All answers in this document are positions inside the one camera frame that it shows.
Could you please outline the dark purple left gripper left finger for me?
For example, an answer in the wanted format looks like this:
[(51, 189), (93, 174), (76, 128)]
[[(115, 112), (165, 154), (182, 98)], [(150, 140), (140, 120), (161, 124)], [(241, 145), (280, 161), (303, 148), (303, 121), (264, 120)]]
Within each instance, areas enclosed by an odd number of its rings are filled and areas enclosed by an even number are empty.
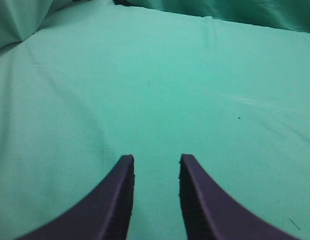
[(22, 240), (125, 240), (134, 198), (134, 157), (123, 155), (82, 200)]

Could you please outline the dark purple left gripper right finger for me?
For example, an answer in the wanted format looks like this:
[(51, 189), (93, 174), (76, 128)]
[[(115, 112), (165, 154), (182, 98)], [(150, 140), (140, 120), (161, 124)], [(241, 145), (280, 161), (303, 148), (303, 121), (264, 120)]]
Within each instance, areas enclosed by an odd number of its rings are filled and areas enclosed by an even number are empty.
[(191, 154), (182, 154), (179, 199), (189, 240), (293, 240), (225, 192)]

